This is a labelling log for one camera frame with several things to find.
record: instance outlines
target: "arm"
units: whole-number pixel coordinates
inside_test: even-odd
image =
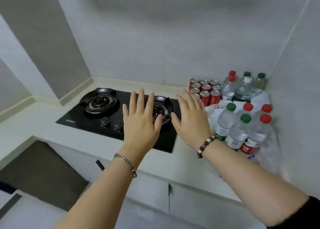
[[[132,92],[129,111],[123,105],[125,139],[118,153],[137,169],[159,137],[162,115],[157,117],[153,125],[153,92],[149,95],[146,109],[143,89],[140,90],[137,105],[135,98],[136,93]],[[132,179],[130,166],[115,158],[55,229],[114,228]]]
[[[182,140],[195,150],[211,135],[203,103],[184,90],[177,96],[182,119],[172,115],[172,123]],[[296,212],[308,196],[278,176],[243,158],[226,144],[215,140],[203,157],[217,169],[250,211],[266,226],[276,225]]]

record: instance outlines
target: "bottle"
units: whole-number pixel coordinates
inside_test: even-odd
[[[236,120],[239,120],[243,114],[249,114],[251,116],[250,112],[252,111],[252,109],[253,105],[251,103],[245,103],[243,105],[243,108],[236,113]]]
[[[265,104],[262,106],[260,111],[257,111],[253,117],[252,117],[252,122],[256,122],[260,119],[262,114],[270,114],[272,111],[272,106],[270,104]]]
[[[268,114],[262,114],[259,122],[252,123],[249,127],[249,135],[241,146],[240,150],[248,155],[253,154],[257,147],[266,139],[269,134],[269,123],[272,117]]]
[[[238,79],[237,84],[238,86],[241,85],[241,83],[243,82],[243,80],[245,79],[245,77],[251,77],[251,72],[246,71],[243,73],[243,77],[241,77],[240,79]]]
[[[243,114],[240,120],[237,120],[230,128],[229,133],[226,137],[226,144],[238,151],[242,146],[243,142],[248,137],[249,123],[251,117],[249,114]]]
[[[236,81],[238,81],[238,76],[236,75],[236,72],[235,71],[230,71],[229,72],[229,75],[224,79],[224,81],[222,82],[222,86],[223,85],[226,85],[228,82],[229,82],[229,76],[232,75],[235,77]]]
[[[214,133],[218,136],[218,140],[224,141],[226,139],[229,129],[234,123],[235,109],[236,105],[234,103],[229,103],[227,108],[220,114],[214,130]]]
[[[235,89],[235,76],[229,75],[229,81],[221,86],[221,99],[222,100],[231,100],[234,97]]]
[[[265,77],[265,73],[258,73],[258,77],[252,81],[250,85],[250,98],[259,95],[264,90],[266,84]]]
[[[239,85],[239,87],[236,89],[235,91],[235,96],[233,98],[233,100],[235,101],[241,101],[241,102],[245,102],[248,100],[249,98],[249,88],[250,88],[250,83],[251,83],[252,78],[249,76],[246,76],[242,83]]]

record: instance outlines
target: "green bottle cap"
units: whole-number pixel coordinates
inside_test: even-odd
[[[246,72],[243,73],[243,76],[244,77],[251,77],[251,72],[246,71]]]
[[[234,103],[229,103],[227,105],[227,110],[233,112],[236,109],[236,105]]]
[[[258,78],[259,79],[264,79],[266,77],[265,73],[258,73]]]
[[[249,114],[242,114],[240,120],[244,123],[250,123],[251,117]]]

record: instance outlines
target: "countertop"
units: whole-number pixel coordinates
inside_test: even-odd
[[[72,149],[107,160],[121,148],[123,141],[55,123],[80,100],[98,87],[139,92],[175,98],[183,87],[157,83],[94,77],[94,83],[79,93],[65,106],[35,102],[9,119],[0,123],[0,168],[10,157],[18,154],[34,139],[51,141]],[[227,199],[240,201],[238,196],[204,159],[198,159],[195,151],[177,137],[172,154],[152,149],[138,168],[138,172],[194,187]]]

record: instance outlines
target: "hand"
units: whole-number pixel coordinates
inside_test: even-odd
[[[144,109],[144,89],[140,89],[137,105],[136,93],[134,91],[131,93],[129,111],[126,104],[123,104],[125,138],[122,150],[131,150],[131,155],[134,152],[145,156],[159,137],[162,115],[158,115],[153,125],[154,95],[154,92],[150,93],[146,109]]]
[[[203,142],[212,135],[205,108],[201,99],[183,90],[185,99],[177,95],[181,109],[181,122],[171,113],[171,122],[180,138],[190,147],[198,150]]]

